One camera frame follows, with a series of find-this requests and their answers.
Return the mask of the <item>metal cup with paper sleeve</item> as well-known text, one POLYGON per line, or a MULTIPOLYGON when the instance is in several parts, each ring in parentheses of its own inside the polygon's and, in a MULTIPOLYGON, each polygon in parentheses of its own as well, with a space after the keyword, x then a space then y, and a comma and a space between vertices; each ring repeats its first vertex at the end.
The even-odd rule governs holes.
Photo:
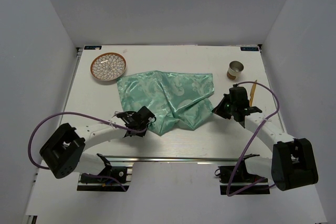
POLYGON ((229 80, 237 80, 244 70, 244 65, 239 61, 230 62, 227 70, 227 78, 229 80))

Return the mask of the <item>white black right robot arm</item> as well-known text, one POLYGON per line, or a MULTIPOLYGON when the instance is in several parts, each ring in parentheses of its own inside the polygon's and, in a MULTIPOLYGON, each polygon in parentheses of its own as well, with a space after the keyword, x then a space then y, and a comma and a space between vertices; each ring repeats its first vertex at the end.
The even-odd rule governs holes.
POLYGON ((278 113, 279 108, 277 104, 275 112, 265 116, 260 108, 250 105, 246 89, 238 83, 212 110, 212 113, 224 119, 234 119, 253 134, 232 171, 219 168, 220 176, 225 178, 223 183, 226 184, 228 197, 241 194, 265 180, 272 180, 273 185, 281 191, 318 182, 311 142, 306 138, 295 138, 271 122, 271 117, 278 113), (246 153, 255 138, 259 138, 271 150, 271 158, 246 153))

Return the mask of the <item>green satin placemat cloth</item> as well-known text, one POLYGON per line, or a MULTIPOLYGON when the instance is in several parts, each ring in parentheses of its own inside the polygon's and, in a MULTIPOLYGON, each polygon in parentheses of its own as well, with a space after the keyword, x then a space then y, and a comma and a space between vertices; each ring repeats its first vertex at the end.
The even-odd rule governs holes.
POLYGON ((162 136, 178 127, 193 131, 211 116, 215 88, 211 73, 149 71, 117 81, 124 111, 147 107, 156 117, 149 129, 162 136))

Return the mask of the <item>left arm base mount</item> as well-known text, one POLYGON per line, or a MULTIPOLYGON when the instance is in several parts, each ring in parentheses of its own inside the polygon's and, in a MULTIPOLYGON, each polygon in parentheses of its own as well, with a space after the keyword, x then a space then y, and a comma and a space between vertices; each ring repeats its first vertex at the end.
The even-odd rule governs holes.
POLYGON ((81 174, 78 180, 77 191, 100 191, 125 193, 132 179, 133 164, 112 164, 99 175, 81 174))

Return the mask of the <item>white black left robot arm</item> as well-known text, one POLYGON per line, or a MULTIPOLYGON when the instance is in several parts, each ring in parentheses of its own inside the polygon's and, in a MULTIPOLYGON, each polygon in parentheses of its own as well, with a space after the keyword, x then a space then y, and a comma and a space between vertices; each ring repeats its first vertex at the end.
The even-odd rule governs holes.
POLYGON ((119 125, 112 120, 101 120, 89 115, 71 112, 98 121, 97 124, 73 127, 69 123, 61 124, 39 153, 56 179, 68 176, 72 172, 84 172, 101 182, 110 178, 111 168, 102 155, 89 155, 84 152, 101 143, 132 136, 145 136, 150 124, 156 121, 155 115, 145 106, 139 111, 116 113, 112 118, 120 119, 119 125))

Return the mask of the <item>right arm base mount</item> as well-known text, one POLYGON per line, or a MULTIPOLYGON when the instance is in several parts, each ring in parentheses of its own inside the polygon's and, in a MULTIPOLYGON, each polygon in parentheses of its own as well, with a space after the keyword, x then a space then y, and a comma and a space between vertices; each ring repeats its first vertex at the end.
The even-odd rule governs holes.
MULTIPOLYGON (((219 166, 214 174, 219 179, 220 194, 226 195, 227 185, 231 176, 231 173, 234 169, 233 166, 219 166)), ((258 175, 248 174, 245 168, 239 168, 234 175, 232 184, 230 186, 229 193, 232 194, 237 190, 242 189, 253 182, 256 182, 260 179, 258 175)), ((268 179, 264 179, 262 182, 253 185, 240 193, 239 195, 269 195, 270 186, 268 184, 268 179)))

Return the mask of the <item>floral patterned ceramic plate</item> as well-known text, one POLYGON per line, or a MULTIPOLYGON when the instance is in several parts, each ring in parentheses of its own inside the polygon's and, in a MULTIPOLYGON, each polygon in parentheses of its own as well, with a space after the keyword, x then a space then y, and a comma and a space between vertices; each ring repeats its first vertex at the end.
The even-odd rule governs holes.
POLYGON ((101 54, 90 66, 92 76, 99 81, 112 81, 121 77, 127 67, 125 58, 115 52, 101 54))

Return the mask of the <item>gold knife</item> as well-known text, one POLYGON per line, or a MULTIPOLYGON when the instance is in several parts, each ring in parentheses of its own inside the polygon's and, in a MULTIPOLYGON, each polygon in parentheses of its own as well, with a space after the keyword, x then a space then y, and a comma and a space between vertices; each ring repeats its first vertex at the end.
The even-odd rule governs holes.
POLYGON ((254 83, 251 87, 251 90, 250 90, 249 106, 253 106, 253 100, 254 100, 256 86, 257 86, 257 80, 254 81, 254 83))

